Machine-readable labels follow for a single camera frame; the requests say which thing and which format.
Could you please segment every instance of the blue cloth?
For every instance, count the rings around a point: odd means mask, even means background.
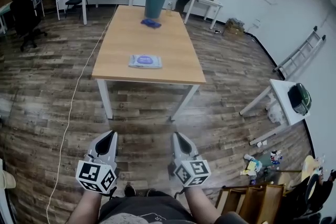
[[[153,21],[152,19],[144,19],[141,21],[141,24],[147,25],[152,28],[159,28],[161,26],[161,24]]]

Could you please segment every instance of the wooden floor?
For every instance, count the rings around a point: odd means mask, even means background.
[[[0,39],[0,114],[4,120],[0,151],[17,180],[9,197],[18,223],[47,222],[46,207],[56,181],[70,100],[112,14],[112,7],[90,9],[87,26],[78,14],[61,21],[55,13],[49,14],[40,24],[48,36],[36,41],[36,49],[24,52],[19,49],[22,40],[13,31]],[[302,123],[257,148],[248,142],[273,127],[265,110],[260,106],[245,118],[238,113],[264,90],[270,78],[279,79],[267,55],[248,36],[216,35],[208,27],[209,22],[195,18],[186,26],[207,84],[174,123],[169,116],[184,93],[183,86],[130,82],[108,84],[115,116],[108,120],[97,83],[91,78],[96,49],[73,102],[59,183],[49,209],[51,223],[64,223],[76,206],[82,192],[75,180],[78,160],[95,137],[111,129],[120,135],[118,195],[127,182],[138,189],[153,187],[170,194],[179,190],[170,185],[165,166],[171,160],[174,131],[191,138],[209,161],[212,176],[205,188],[213,201],[222,185],[248,183],[247,176],[240,176],[246,166],[245,153],[283,150],[283,168],[302,167],[310,154]]]

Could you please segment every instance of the gray trash can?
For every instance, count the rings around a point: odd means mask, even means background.
[[[146,0],[145,17],[158,19],[165,0]]]

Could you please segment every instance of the aluminum ladder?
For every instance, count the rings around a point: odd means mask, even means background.
[[[282,68],[281,72],[284,72],[286,74],[286,80],[288,80],[301,66],[303,66],[305,64],[305,62],[310,58],[310,56],[312,56],[318,50],[318,48],[321,46],[321,44],[326,39],[326,35],[324,35],[323,37],[320,37],[316,33],[316,31],[317,31],[317,26],[315,26],[313,28],[313,31],[310,33],[310,35],[307,37],[307,39],[295,51],[293,51],[284,61],[282,61],[275,69],[273,69],[273,72],[276,72],[280,68]],[[315,36],[318,39],[315,46],[313,46],[310,43],[313,36]],[[304,50],[305,46],[310,46],[310,48],[311,48],[311,51],[306,56],[302,52]],[[297,65],[294,62],[293,58],[296,58],[299,54],[301,54],[303,56],[303,62],[301,64]],[[284,66],[289,61],[291,61],[293,63],[295,68],[293,69],[293,71],[291,73],[287,74]]]

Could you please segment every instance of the white cable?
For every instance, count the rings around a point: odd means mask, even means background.
[[[58,162],[58,168],[57,168],[57,178],[56,178],[56,183],[55,183],[54,189],[53,189],[53,191],[52,191],[52,193],[51,193],[51,195],[50,195],[49,203],[48,203],[48,206],[47,206],[47,209],[46,209],[47,220],[48,220],[48,223],[49,223],[49,224],[50,224],[50,222],[49,222],[49,216],[48,216],[48,209],[49,209],[49,206],[50,206],[50,203],[51,203],[51,198],[52,198],[52,196],[53,196],[53,194],[54,194],[54,192],[55,192],[55,190],[56,190],[56,186],[57,186],[57,183],[58,183],[59,168],[60,168],[60,166],[61,166],[61,153],[62,153],[62,147],[63,147],[63,143],[64,143],[65,134],[66,134],[66,132],[67,132],[67,130],[68,130],[68,128],[69,128],[69,125],[70,125],[70,115],[71,115],[71,110],[72,110],[72,102],[74,101],[74,97],[75,97],[75,93],[76,93],[76,90],[77,90],[77,86],[78,86],[78,83],[79,83],[80,78],[82,77],[82,75],[83,75],[83,73],[84,73],[84,69],[85,69],[85,67],[88,65],[89,60],[90,60],[91,56],[93,55],[94,50],[95,50],[96,47],[98,46],[98,43],[99,43],[100,39],[102,38],[102,36],[104,35],[104,33],[105,33],[105,31],[106,31],[106,28],[110,25],[110,23],[111,23],[111,21],[112,21],[112,18],[114,17],[114,14],[115,14],[115,11],[116,11],[116,10],[117,10],[117,5],[115,5],[114,12],[113,12],[113,15],[112,15],[110,21],[107,23],[107,25],[106,25],[104,31],[101,33],[101,36],[100,36],[100,38],[98,39],[97,44],[96,44],[95,47],[93,48],[93,50],[92,50],[92,52],[91,52],[91,54],[90,54],[88,60],[86,61],[85,66],[84,66],[83,69],[82,69],[82,73],[80,74],[80,76],[79,76],[79,78],[78,78],[78,80],[77,80],[77,84],[76,84],[74,93],[73,93],[72,98],[71,98],[70,111],[69,111],[69,116],[68,116],[68,125],[67,125],[67,127],[65,128],[65,131],[64,131],[64,134],[63,134],[63,139],[62,139],[62,144],[61,144],[61,147],[60,147],[60,149],[59,149],[59,162]]]

